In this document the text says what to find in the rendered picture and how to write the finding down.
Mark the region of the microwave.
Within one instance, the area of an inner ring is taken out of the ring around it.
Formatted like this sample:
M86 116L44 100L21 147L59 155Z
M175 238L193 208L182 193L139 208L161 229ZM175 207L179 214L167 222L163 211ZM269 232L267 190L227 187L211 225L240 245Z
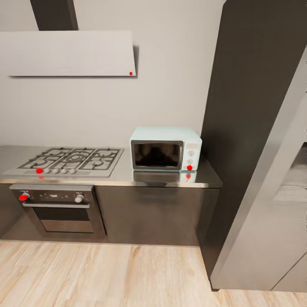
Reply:
M191 127L136 127L129 143L134 170L197 170L202 139Z

